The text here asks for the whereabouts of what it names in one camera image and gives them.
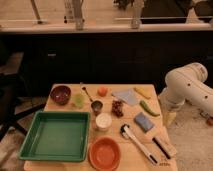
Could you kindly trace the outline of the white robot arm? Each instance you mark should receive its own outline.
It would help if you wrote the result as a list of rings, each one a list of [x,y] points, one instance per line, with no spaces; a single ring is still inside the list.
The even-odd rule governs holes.
[[[198,62],[169,71],[166,87],[159,95],[161,106],[166,111],[177,111],[189,100],[213,117],[213,88],[205,84],[207,77],[206,67]]]

